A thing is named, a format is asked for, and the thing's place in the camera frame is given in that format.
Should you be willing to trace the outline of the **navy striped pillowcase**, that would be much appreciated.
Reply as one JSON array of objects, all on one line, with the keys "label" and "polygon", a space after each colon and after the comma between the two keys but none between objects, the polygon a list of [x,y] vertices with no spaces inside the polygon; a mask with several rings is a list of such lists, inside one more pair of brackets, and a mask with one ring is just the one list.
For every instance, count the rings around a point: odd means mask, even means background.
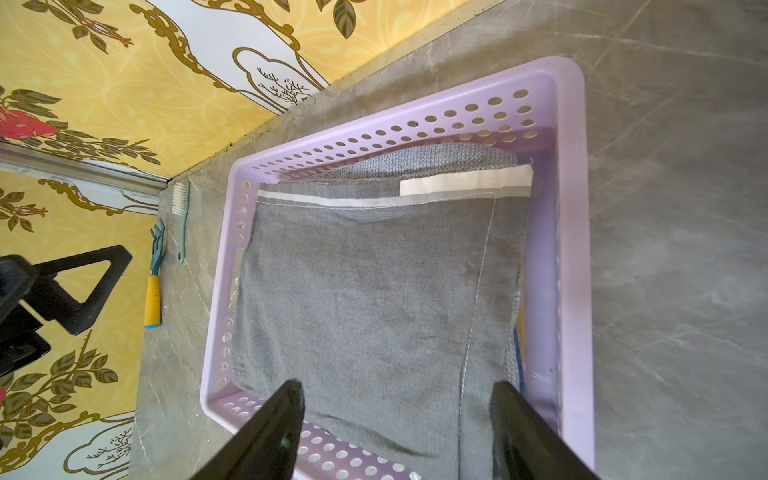
[{"label": "navy striped pillowcase", "polygon": [[516,364],[516,373],[517,373],[517,390],[521,395],[525,394],[525,372],[524,372],[524,360],[522,358],[522,345],[520,341],[520,335],[518,332],[518,328],[515,327],[513,329],[513,341],[514,341],[514,353],[515,353],[515,364]]}]

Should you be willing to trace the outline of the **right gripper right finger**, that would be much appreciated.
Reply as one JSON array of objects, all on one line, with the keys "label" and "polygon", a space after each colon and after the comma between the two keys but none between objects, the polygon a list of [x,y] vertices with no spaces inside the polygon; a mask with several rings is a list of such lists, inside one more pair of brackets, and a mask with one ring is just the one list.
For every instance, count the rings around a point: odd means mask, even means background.
[{"label": "right gripper right finger", "polygon": [[598,480],[511,383],[494,384],[490,419],[495,479]]}]

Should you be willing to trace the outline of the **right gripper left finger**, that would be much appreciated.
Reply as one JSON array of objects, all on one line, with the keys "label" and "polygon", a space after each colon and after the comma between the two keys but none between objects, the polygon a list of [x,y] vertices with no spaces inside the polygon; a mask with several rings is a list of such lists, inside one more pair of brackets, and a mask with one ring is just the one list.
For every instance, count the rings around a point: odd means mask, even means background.
[{"label": "right gripper left finger", "polygon": [[301,382],[296,379],[284,382],[194,477],[200,480],[292,479],[304,415]]}]

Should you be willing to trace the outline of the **light grey pillowcase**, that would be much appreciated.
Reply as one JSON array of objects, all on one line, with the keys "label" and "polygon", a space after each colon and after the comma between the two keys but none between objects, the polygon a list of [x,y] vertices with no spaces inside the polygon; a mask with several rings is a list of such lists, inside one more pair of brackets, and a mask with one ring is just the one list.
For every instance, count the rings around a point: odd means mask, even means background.
[{"label": "light grey pillowcase", "polygon": [[426,479],[492,475],[495,383],[517,384],[534,171],[483,144],[386,153],[255,197],[233,377],[302,383],[307,419]]}]

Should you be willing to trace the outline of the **purple plastic basket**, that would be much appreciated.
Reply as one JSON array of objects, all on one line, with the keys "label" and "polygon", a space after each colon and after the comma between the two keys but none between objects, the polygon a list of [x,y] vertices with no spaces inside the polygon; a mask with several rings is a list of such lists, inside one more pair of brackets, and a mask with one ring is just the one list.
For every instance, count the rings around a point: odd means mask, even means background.
[{"label": "purple plastic basket", "polygon": [[525,254],[527,401],[588,466],[595,463],[585,85],[545,57],[238,160],[230,170],[200,386],[204,413],[236,432],[261,400],[233,381],[239,271],[258,188],[431,141],[478,142],[532,164]]}]

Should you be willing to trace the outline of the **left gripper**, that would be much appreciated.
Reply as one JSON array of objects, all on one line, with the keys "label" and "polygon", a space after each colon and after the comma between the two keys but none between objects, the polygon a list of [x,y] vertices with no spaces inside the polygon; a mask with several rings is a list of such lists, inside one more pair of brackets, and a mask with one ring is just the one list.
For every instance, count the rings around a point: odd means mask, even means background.
[{"label": "left gripper", "polygon": [[51,346],[37,331],[42,319],[68,334],[90,330],[126,272],[132,255],[122,245],[65,256],[34,267],[19,255],[1,258],[1,376],[45,356]]}]

